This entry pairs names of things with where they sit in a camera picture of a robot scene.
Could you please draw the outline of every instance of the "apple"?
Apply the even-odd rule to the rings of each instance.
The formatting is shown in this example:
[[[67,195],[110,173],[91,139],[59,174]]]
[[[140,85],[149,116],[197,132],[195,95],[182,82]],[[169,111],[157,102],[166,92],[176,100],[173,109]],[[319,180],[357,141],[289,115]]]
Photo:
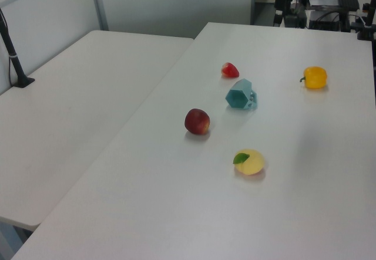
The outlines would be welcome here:
[[[222,76],[226,78],[239,77],[239,71],[232,63],[226,62],[221,69]]]
[[[244,149],[236,153],[234,166],[245,175],[253,175],[264,168],[264,157],[257,150]]]
[[[187,130],[196,135],[205,135],[209,129],[210,118],[200,109],[191,109],[184,121]]]

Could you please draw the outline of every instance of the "green leaf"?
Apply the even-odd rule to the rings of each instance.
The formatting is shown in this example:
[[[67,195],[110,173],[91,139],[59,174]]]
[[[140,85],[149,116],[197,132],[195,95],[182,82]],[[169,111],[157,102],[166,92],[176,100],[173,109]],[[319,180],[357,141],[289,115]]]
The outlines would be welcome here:
[[[239,164],[245,162],[249,158],[249,154],[246,153],[239,153],[234,157],[234,164]]]

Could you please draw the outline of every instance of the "yellow lemon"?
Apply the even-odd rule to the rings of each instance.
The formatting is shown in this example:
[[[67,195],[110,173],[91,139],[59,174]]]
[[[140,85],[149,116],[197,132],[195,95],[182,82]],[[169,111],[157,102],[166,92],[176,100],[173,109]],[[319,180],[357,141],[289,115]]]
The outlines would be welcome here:
[[[261,169],[264,168],[265,161],[263,155],[257,150],[244,149],[236,153],[234,165],[239,172],[245,175],[252,175],[260,172]]]

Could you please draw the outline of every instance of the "toy fruit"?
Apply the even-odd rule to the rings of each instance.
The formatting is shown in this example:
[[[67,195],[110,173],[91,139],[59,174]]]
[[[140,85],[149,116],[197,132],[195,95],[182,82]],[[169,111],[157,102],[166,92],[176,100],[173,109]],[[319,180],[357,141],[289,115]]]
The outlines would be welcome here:
[[[244,149],[236,153],[233,163],[237,171],[252,175],[264,168],[265,161],[257,150]]]
[[[318,66],[311,66],[305,69],[304,77],[300,82],[305,80],[304,84],[309,89],[319,89],[327,84],[327,72]]]
[[[191,109],[185,119],[184,126],[196,135],[205,135],[209,129],[210,118],[200,109]]]
[[[239,77],[239,71],[236,69],[235,65],[226,62],[221,69],[223,77],[226,78],[236,78]]]

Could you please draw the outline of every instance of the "black stand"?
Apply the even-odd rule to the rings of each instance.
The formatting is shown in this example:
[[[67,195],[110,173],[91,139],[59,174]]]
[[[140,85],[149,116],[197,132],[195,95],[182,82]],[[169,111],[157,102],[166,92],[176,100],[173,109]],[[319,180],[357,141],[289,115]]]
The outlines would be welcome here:
[[[19,87],[19,88],[24,88],[27,85],[29,85],[30,83],[34,82],[35,79],[28,78],[24,74],[24,71],[22,70],[22,66],[21,66],[19,59],[17,57],[16,50],[14,49],[11,37],[9,35],[8,28],[6,27],[5,20],[3,19],[3,16],[2,16],[1,13],[0,13],[0,33],[1,33],[1,37],[4,41],[4,44],[5,44],[6,49],[8,51],[9,57],[12,60],[13,67],[14,67],[16,74],[17,74],[17,77],[18,77],[17,83],[15,83],[13,86]]]
[[[374,33],[376,32],[376,26],[372,25],[374,20],[376,9],[376,0],[371,0],[370,9],[368,11],[367,18],[365,20],[365,24],[360,22],[353,22],[351,24],[351,29],[355,29],[358,31],[358,40],[364,41],[374,41]]]

